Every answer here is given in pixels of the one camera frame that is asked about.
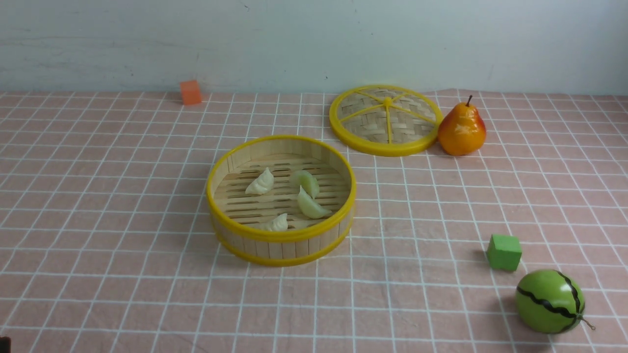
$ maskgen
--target yellow rim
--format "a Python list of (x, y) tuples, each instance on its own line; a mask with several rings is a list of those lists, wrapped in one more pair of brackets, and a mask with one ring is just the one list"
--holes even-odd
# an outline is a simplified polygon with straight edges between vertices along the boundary
[(353, 218), (351, 218), (351, 220), (349, 221), (349, 226), (347, 227), (346, 230), (343, 231), (343, 233), (338, 237), (338, 239), (334, 240), (334, 242), (329, 244), (325, 249), (322, 249), (321, 251), (318, 251), (316, 253), (313, 253), (313, 254), (310, 254), (310, 255), (307, 255), (307, 256), (302, 256), (300, 258), (294, 258), (294, 259), (266, 259), (266, 258), (260, 258), (260, 257), (257, 257), (257, 256), (246, 254), (246, 253), (244, 253), (244, 252), (242, 252), (242, 251), (232, 247), (218, 233), (216, 233), (216, 238), (218, 238), (218, 241), (227, 250), (229, 250), (233, 255), (236, 255), (238, 258), (241, 258), (241, 259), (243, 259), (245, 261), (250, 261), (252, 263), (260, 264), (262, 266), (272, 266), (272, 267), (297, 266), (297, 265), (300, 265), (300, 264), (306, 264), (306, 263), (312, 262), (314, 260), (320, 259), (323, 256), (325, 256), (325, 255), (329, 254), (330, 252), (332, 252), (332, 250), (334, 250), (336, 247), (338, 247), (338, 245), (340, 245), (340, 243), (347, 237), (347, 234), (349, 234), (349, 230), (351, 230), (351, 226), (352, 225), (353, 225)]
[[(375, 89), (375, 88), (383, 88), (383, 89), (392, 89), (392, 90), (398, 90), (403, 92), (402, 94), (398, 95), (395, 98), (392, 98), (389, 101), (386, 101), (385, 99), (379, 99), (377, 97), (373, 97), (369, 94), (363, 93), (361, 92), (362, 90), (366, 90), (366, 89)], [(370, 97), (378, 102), (380, 102), (381, 104), (375, 106), (375, 107), (381, 107), (384, 106), (386, 107), (386, 119), (389, 125), (388, 128), (388, 133), (389, 133), (389, 139), (388, 139), (388, 144), (382, 144), (382, 143), (375, 143), (372, 141), (368, 141), (366, 139), (357, 137), (356, 135), (352, 134), (351, 132), (349, 132), (348, 130), (345, 129), (344, 126), (342, 126), (342, 121), (348, 119), (349, 117), (352, 117), (353, 115), (358, 115), (363, 111), (360, 112), (356, 112), (354, 114), (352, 114), (352, 116), (346, 117), (342, 120), (338, 119), (338, 115), (336, 114), (336, 111), (338, 110), (338, 105), (340, 104), (340, 102), (342, 102), (346, 97), (348, 97), (351, 94), (362, 94), (365, 95), (367, 97)], [(397, 107), (394, 106), (394, 102), (396, 100), (398, 100), (401, 97), (404, 97), (406, 95), (415, 95), (416, 97), (419, 97), (421, 99), (423, 99), (431, 108), (432, 110), (434, 110), (434, 114), (436, 115), (436, 121), (433, 121), (431, 119), (428, 119), (424, 116), (421, 116), (420, 114), (416, 114), (414, 112), (410, 112), (410, 111), (406, 111), (405, 109), (401, 108), (401, 107)], [(399, 109), (401, 111), (405, 111), (411, 115), (416, 116), (419, 119), (423, 119), (423, 120), (427, 120), (429, 122), (433, 122), (434, 123), (434, 129), (424, 138), (419, 139), (417, 141), (414, 142), (410, 142), (410, 143), (400, 143), (400, 144), (393, 144), (391, 143), (391, 137), (390, 137), (390, 113), (389, 113), (389, 107), (394, 107), (395, 109)], [(427, 98), (426, 96), (424, 96), (423, 94), (414, 92), (412, 90), (409, 89), (404, 89), (401, 87), (396, 87), (396, 86), (392, 86), (392, 85), (366, 85), (366, 86), (362, 86), (362, 87), (358, 87), (352, 90), (348, 90), (346, 92), (344, 92), (343, 94), (339, 95), (338, 97), (336, 97), (336, 99), (334, 99), (332, 106), (329, 109), (329, 120), (330, 120), (330, 125), (332, 127), (333, 132), (336, 134), (336, 136), (338, 137), (339, 140), (341, 140), (343, 143), (345, 143), (347, 146), (363, 152), (363, 153), (368, 153), (370, 155), (376, 155), (376, 156), (384, 156), (384, 157), (399, 157), (399, 156), (408, 156), (408, 155), (413, 155), (415, 153), (419, 153), (421, 151), (424, 151), (426, 149), (428, 149), (431, 145), (434, 144), (434, 142), (436, 142), (436, 139), (438, 137), (438, 126), (440, 125), (440, 123), (443, 120), (443, 114), (440, 111), (440, 109), (438, 108), (438, 106), (429, 98)]]
[[(342, 161), (342, 163), (345, 165), (345, 167), (348, 169), (349, 171), (349, 176), (351, 177), (351, 190), (349, 192), (349, 197), (347, 198), (347, 201), (345, 202), (345, 204), (340, 208), (340, 210), (338, 210), (338, 212), (334, 213), (331, 217), (329, 217), (328, 219), (325, 219), (324, 221), (317, 223), (311, 227), (307, 227), (304, 229), (293, 229), (291, 231), (286, 231), (286, 232), (281, 232), (281, 235), (277, 235), (277, 232), (269, 232), (269, 231), (262, 231), (260, 229), (255, 229), (252, 227), (248, 227), (246, 225), (240, 224), (234, 220), (232, 220), (231, 218), (227, 217), (216, 205), (214, 198), (212, 197), (212, 179), (214, 178), (215, 172), (218, 169), (217, 167), (220, 166), (222, 163), (225, 163), (227, 161), (227, 158), (234, 154), (235, 152), (239, 151), (242, 148), (248, 147), (252, 144), (256, 144), (256, 143), (260, 143), (263, 141), (269, 141), (269, 140), (273, 140), (273, 139), (299, 139), (299, 140), (303, 140), (303, 141), (308, 141), (310, 143), (314, 143), (314, 144), (318, 144), (326, 149), (328, 149), (331, 153), (335, 154), (337, 157), (340, 158), (340, 160)], [(255, 240), (255, 241), (266, 241), (266, 242), (298, 242), (298, 241), (304, 241), (307, 240), (309, 238), (318, 236), (319, 234), (323, 234), (326, 231), (329, 231), (331, 228), (335, 227), (336, 225), (338, 225), (338, 223), (340, 223), (342, 221), (342, 219), (344, 219), (344, 217), (351, 211), (351, 208), (353, 207), (353, 205), (355, 204), (355, 190), (357, 188), (357, 184), (355, 181), (355, 175), (353, 172), (353, 169), (351, 169), (351, 166), (349, 165), (349, 162), (347, 161), (346, 158), (344, 158), (344, 156), (342, 156), (336, 149), (334, 149), (333, 147), (329, 146), (326, 143), (317, 141), (315, 139), (311, 139), (311, 138), (307, 138), (307, 137), (303, 137), (303, 136), (294, 136), (294, 135), (275, 135), (275, 136), (266, 136), (263, 138), (257, 138), (254, 140), (251, 140), (249, 142), (243, 143), (240, 146), (232, 149), (231, 151), (229, 151), (227, 154), (225, 154), (223, 157), (221, 157), (221, 159), (218, 160), (218, 162), (216, 162), (216, 164), (214, 165), (214, 167), (212, 168), (211, 173), (209, 174), (209, 177), (207, 179), (207, 187), (205, 188), (205, 195), (207, 196), (207, 200), (209, 203), (209, 208), (212, 211), (214, 217), (218, 218), (218, 220), (220, 221), (220, 223), (229, 231), (234, 232), (242, 237), (245, 237), (247, 239), (251, 239), (251, 240)]]

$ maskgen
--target yellow spoke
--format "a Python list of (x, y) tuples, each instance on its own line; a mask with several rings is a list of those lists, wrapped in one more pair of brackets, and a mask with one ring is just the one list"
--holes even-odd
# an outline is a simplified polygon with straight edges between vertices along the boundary
[(388, 125), (388, 144), (393, 143), (393, 125), (391, 124), (391, 111), (386, 106), (386, 124)]
[(393, 98), (392, 101), (394, 102), (394, 101), (398, 100), (399, 98), (403, 98), (403, 97), (405, 97), (407, 95), (410, 95), (410, 93), (399, 94), (397, 97)]
[(380, 98), (375, 97), (374, 95), (370, 95), (368, 93), (364, 93), (364, 92), (361, 92), (361, 91), (357, 91), (356, 93), (364, 95), (364, 96), (366, 96), (368, 98), (371, 98), (371, 99), (375, 100), (376, 102), (384, 103), (383, 100), (381, 100)]
[(425, 121), (427, 121), (427, 122), (431, 122), (432, 124), (436, 124), (436, 121), (434, 121), (434, 120), (432, 120), (432, 119), (430, 119), (430, 118), (427, 118), (427, 117), (425, 117), (425, 116), (422, 116), (422, 115), (421, 115), (421, 114), (419, 114), (419, 113), (415, 113), (415, 112), (413, 112), (413, 111), (409, 111), (409, 110), (407, 110), (407, 109), (405, 109), (405, 108), (402, 108), (402, 107), (399, 107), (399, 106), (391, 106), (391, 107), (393, 107), (393, 108), (395, 108), (395, 109), (399, 109), (399, 110), (400, 110), (400, 111), (402, 111), (402, 112), (406, 112), (406, 113), (408, 113), (408, 114), (414, 115), (414, 116), (416, 116), (416, 117), (417, 117), (417, 118), (419, 118), (419, 119), (423, 119), (423, 120), (425, 120)]
[(343, 121), (348, 120), (348, 119), (351, 119), (351, 118), (352, 118), (352, 117), (354, 117), (354, 116), (358, 116), (358, 115), (360, 115), (360, 114), (362, 114), (362, 113), (365, 113), (365, 112), (367, 112), (367, 111), (369, 111), (369, 110), (371, 110), (371, 109), (379, 108), (379, 107), (381, 107), (381, 106), (383, 106), (383, 104), (379, 104), (379, 105), (377, 105), (377, 106), (372, 106), (372, 107), (364, 108), (363, 110), (361, 110), (361, 111), (357, 111), (357, 112), (355, 112), (355, 113), (353, 113), (353, 114), (351, 114), (351, 115), (349, 115), (349, 116), (345, 116), (345, 117), (343, 117), (342, 119), (340, 119), (340, 120), (338, 120), (338, 121), (342, 123)]

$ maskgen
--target orange block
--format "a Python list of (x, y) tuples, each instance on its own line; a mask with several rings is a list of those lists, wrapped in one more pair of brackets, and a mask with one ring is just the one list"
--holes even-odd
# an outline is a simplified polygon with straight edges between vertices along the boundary
[(196, 80), (181, 82), (179, 86), (181, 86), (181, 98), (184, 106), (198, 104), (203, 101), (200, 96), (200, 87)]

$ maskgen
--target toy watermelon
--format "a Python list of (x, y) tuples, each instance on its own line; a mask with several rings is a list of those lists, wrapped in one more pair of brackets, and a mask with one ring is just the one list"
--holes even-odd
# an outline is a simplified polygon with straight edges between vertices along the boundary
[(517, 311), (531, 329), (544, 334), (562, 334), (573, 330), (584, 319), (585, 297), (569, 276), (539, 269), (521, 278), (516, 292)]

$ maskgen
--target green block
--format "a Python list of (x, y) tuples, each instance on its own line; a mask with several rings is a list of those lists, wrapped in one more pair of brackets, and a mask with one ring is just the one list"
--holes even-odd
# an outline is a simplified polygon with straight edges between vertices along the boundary
[(521, 260), (521, 253), (519, 238), (502, 234), (490, 236), (487, 255), (491, 268), (516, 271)]

